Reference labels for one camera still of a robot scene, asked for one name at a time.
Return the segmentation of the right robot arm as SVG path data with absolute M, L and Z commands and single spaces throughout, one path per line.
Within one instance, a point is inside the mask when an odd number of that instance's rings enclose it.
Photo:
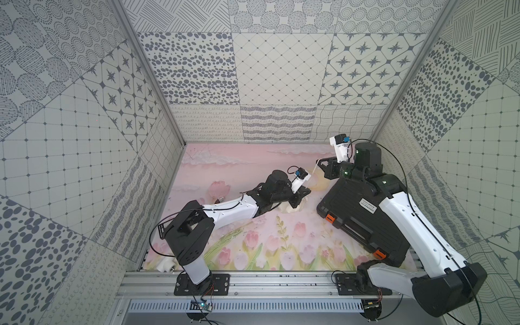
M 435 229 L 413 201 L 406 180 L 384 172 L 384 147 L 343 134 L 330 138 L 330 144 L 334 157 L 317 164 L 334 185 L 316 211 L 372 254 L 356 268 L 356 291 L 399 293 L 433 317 L 476 302 L 488 276 L 485 269 L 469 263 Z

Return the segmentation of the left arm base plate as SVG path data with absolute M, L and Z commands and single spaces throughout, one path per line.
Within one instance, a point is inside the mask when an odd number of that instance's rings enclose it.
M 229 274 L 210 274 L 200 284 L 194 284 L 187 273 L 177 277 L 175 296 L 227 296 L 229 292 Z

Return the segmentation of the white pipe elbow fitting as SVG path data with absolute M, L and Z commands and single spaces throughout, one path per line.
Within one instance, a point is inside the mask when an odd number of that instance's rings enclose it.
M 158 264 L 156 269 L 160 272 L 172 273 L 176 270 L 176 260 L 174 257 L 164 257 Z

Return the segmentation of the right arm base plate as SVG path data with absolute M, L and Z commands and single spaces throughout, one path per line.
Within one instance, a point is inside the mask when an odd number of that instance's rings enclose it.
M 331 280 L 337 287 L 338 295 L 346 296 L 390 296 L 392 291 L 388 288 L 376 287 L 368 276 L 368 268 L 381 264 L 372 260 L 357 266 L 356 273 L 336 270 L 331 274 Z

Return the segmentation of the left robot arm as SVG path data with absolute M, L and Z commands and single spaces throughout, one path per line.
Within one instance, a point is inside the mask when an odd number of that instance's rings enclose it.
M 290 180 L 286 172 L 275 170 L 267 180 L 243 192 L 238 199 L 218 204 L 192 200 L 181 211 L 165 217 L 158 223 L 157 230 L 172 254 L 164 254 L 164 257 L 176 259 L 192 284 L 210 283 L 211 271 L 203 259 L 203 250 L 213 231 L 264 215 L 281 203 L 297 208 L 311 193 L 304 186 L 311 174 L 301 167 L 292 174 L 294 179 Z

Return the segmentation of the cream cloth soil bag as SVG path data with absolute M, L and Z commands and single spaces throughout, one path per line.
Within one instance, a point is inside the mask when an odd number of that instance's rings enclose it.
M 307 203 L 309 194 L 310 192 L 304 192 L 303 194 L 297 192 L 296 194 L 292 194 L 287 201 L 280 203 L 277 210 L 281 213 L 296 213 L 301 211 Z

